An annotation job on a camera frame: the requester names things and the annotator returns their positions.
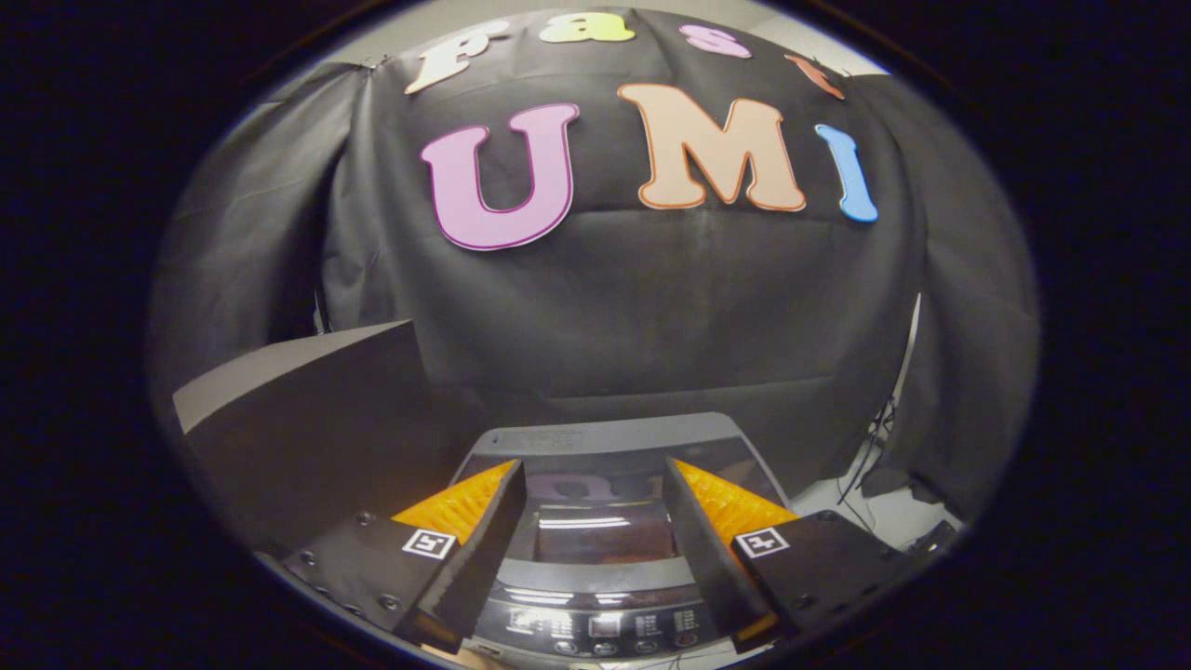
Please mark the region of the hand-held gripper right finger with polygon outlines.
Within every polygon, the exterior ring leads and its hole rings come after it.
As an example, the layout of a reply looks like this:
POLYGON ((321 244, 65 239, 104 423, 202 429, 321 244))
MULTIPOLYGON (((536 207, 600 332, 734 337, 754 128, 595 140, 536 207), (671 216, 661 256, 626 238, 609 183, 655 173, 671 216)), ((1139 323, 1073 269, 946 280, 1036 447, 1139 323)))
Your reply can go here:
POLYGON ((827 635, 922 569, 838 513, 796 515, 676 458, 663 500, 712 624, 738 652, 827 635))

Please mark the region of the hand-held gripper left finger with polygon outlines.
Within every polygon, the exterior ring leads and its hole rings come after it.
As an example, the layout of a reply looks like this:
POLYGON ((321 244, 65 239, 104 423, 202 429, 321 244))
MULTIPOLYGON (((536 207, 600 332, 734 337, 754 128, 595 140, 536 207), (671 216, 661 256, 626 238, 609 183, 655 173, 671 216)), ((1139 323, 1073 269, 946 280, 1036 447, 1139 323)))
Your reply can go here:
POLYGON ((476 630, 525 503, 525 467, 506 461, 395 515, 361 512, 280 563, 388 635, 456 652, 476 630))

